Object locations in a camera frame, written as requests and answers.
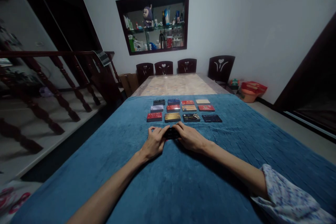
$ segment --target card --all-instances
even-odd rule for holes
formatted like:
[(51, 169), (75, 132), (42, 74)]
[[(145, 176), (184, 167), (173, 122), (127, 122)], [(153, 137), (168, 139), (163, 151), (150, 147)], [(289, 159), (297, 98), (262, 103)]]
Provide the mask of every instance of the card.
[(167, 112), (178, 112), (181, 111), (180, 105), (168, 105)]
[(179, 99), (168, 99), (168, 105), (180, 105)]
[(182, 105), (193, 105), (194, 104), (194, 101), (182, 101)]
[(149, 113), (147, 115), (147, 122), (162, 121), (162, 113)]
[(166, 101), (165, 100), (155, 100), (153, 101), (153, 105), (166, 105)]
[(184, 114), (183, 120), (185, 123), (187, 122), (194, 122), (194, 121), (201, 121), (198, 114)]
[(150, 112), (155, 113), (155, 112), (162, 112), (163, 111), (163, 105), (155, 105), (151, 106)]
[(192, 111), (197, 111), (197, 108), (196, 108), (195, 105), (184, 105), (184, 106), (182, 106), (182, 111), (192, 112)]
[(212, 105), (199, 105), (198, 109), (199, 111), (211, 111), (211, 112), (215, 111), (215, 108)]
[(165, 134), (163, 135), (163, 137), (168, 140), (168, 139), (177, 139), (180, 138), (180, 133), (174, 129), (174, 128), (169, 128), (167, 129), (167, 131), (165, 132)]
[(170, 113), (164, 115), (165, 122), (171, 122), (171, 121), (181, 121), (180, 113)]
[(210, 104), (208, 99), (196, 100), (197, 104)]
[(219, 118), (218, 115), (202, 115), (202, 117), (206, 123), (212, 123), (212, 122), (221, 123), (222, 122), (222, 120)]

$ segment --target patterned sleeve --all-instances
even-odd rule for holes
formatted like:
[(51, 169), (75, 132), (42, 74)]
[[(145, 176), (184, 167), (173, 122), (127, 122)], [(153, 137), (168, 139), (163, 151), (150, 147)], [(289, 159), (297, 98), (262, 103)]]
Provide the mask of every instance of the patterned sleeve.
[(264, 164), (261, 170), (271, 201), (261, 197), (251, 198), (277, 223), (336, 223), (336, 218), (324, 211), (311, 195), (289, 182), (270, 165)]

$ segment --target forearm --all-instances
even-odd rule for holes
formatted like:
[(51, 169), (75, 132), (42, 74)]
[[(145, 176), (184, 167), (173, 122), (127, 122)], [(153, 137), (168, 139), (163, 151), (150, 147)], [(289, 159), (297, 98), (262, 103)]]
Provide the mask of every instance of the forearm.
[(233, 172), (254, 194), (268, 200), (264, 173), (209, 141), (202, 152)]
[(119, 171), (110, 177), (109, 180), (76, 211), (68, 223), (104, 223), (119, 196), (133, 178), (135, 172), (146, 161), (147, 159), (141, 152), (136, 152)]

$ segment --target marble tabletop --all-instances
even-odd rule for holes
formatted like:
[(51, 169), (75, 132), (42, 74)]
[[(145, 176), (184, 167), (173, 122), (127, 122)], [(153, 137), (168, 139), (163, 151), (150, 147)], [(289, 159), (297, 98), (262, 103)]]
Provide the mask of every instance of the marble tabletop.
[(132, 96), (211, 95), (229, 93), (201, 73), (149, 76)]

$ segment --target blue tablecloth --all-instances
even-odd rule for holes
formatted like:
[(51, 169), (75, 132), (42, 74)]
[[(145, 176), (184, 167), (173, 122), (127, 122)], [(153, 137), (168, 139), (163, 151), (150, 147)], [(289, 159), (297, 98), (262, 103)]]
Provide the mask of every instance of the blue tablecloth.
[[(46, 181), (13, 223), (64, 223), (147, 139), (153, 100), (209, 99), (222, 123), (190, 122), (202, 135), (256, 167), (267, 163), (336, 216), (336, 167), (230, 94), (128, 98)], [(246, 187), (225, 168), (177, 140), (140, 170), (107, 223), (262, 223)]]

